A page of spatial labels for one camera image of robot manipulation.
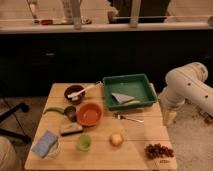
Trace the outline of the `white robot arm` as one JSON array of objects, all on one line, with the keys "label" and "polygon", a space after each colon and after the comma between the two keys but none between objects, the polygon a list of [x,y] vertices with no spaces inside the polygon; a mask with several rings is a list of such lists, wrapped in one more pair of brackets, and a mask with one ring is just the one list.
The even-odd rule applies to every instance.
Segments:
[{"label": "white robot arm", "polygon": [[185,104],[185,100],[197,105],[213,121],[213,87],[205,84],[207,78],[208,70],[200,62],[186,64],[166,74],[166,87],[158,96],[164,126],[174,121],[177,110]]}]

